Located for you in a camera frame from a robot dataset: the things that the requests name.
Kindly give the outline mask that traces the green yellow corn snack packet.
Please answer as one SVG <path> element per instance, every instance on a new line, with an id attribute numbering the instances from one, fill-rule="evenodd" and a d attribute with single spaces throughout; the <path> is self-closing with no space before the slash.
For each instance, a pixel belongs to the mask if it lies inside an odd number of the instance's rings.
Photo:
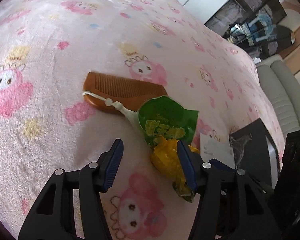
<path id="1" fill-rule="evenodd" d="M 152 149 L 150 160 L 159 173 L 167 178 L 177 195 L 193 202 L 194 193 L 177 155 L 180 140 L 190 145 L 196 133 L 198 111 L 185 109 L 163 95 L 145 102 L 138 110 L 138 121 L 147 145 Z"/>

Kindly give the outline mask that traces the black storage box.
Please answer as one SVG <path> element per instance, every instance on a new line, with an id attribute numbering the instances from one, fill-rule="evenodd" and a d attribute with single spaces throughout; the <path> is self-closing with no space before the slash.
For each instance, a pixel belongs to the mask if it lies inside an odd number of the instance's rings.
<path id="1" fill-rule="evenodd" d="M 229 135 L 235 167 L 275 187 L 280 175 L 277 147 L 261 119 Z"/>

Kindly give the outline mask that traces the white paper card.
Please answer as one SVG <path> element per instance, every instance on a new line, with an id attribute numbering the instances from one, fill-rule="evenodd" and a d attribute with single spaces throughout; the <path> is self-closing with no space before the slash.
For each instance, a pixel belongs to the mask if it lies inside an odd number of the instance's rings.
<path id="1" fill-rule="evenodd" d="M 235 169 L 232 147 L 203 134 L 200 134 L 200 156 L 205 162 L 216 159 L 228 167 Z"/>

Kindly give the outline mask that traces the grey padded sofa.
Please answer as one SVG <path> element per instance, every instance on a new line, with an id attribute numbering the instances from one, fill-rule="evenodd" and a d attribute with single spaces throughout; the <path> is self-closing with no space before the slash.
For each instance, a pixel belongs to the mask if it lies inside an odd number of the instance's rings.
<path id="1" fill-rule="evenodd" d="M 257 74 L 283 135 L 300 130 L 300 84 L 282 57 L 274 55 L 258 63 Z"/>

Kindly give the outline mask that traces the brown wooden comb with tassel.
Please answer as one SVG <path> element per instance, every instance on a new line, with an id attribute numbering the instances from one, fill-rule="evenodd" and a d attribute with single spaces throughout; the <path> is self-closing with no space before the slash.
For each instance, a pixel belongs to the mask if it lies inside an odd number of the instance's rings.
<path id="1" fill-rule="evenodd" d="M 89 72 L 83 98 L 104 119 L 127 122 L 139 130 L 138 110 L 151 99 L 167 96 L 162 85 L 98 72 Z"/>

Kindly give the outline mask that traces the pink cartoon print blanket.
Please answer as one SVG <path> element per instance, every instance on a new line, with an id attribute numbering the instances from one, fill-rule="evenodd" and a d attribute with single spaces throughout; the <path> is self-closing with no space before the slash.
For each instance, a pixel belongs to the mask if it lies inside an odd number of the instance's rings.
<path id="1" fill-rule="evenodd" d="M 261 119 L 285 139 L 250 56 L 177 0 L 2 0 L 0 220 L 17 237 L 52 173 L 124 143 L 102 194 L 114 239 L 187 239 L 198 200 L 158 169 L 153 139 L 226 144 Z"/>

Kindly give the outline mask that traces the black glass tv stand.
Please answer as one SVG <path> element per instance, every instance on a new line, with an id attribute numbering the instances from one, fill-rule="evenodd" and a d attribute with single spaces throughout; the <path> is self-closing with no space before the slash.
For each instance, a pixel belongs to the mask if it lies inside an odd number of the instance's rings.
<path id="1" fill-rule="evenodd" d="M 292 31 L 279 24 L 286 16 L 279 0 L 229 0 L 205 26 L 251 58 L 266 59 L 293 44 Z"/>

